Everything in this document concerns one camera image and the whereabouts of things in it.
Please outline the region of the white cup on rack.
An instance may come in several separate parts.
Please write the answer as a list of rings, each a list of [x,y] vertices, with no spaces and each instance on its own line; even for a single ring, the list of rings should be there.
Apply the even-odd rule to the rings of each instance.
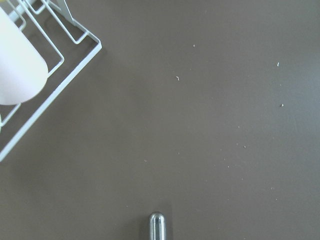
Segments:
[[[39,52],[0,11],[0,104],[15,105],[35,97],[49,77],[48,66]]]

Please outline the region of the white cup drying rack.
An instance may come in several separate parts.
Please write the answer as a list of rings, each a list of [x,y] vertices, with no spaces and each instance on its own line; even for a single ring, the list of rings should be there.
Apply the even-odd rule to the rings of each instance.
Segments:
[[[48,67],[31,99],[0,106],[0,161],[102,49],[101,41],[74,18],[66,0],[2,0],[0,11],[30,41]]]

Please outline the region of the steel muddler black tip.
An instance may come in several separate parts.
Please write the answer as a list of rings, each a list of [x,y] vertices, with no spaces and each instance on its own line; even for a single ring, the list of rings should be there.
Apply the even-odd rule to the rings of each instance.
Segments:
[[[167,221],[166,217],[161,212],[153,212],[149,216],[149,239],[167,239]]]

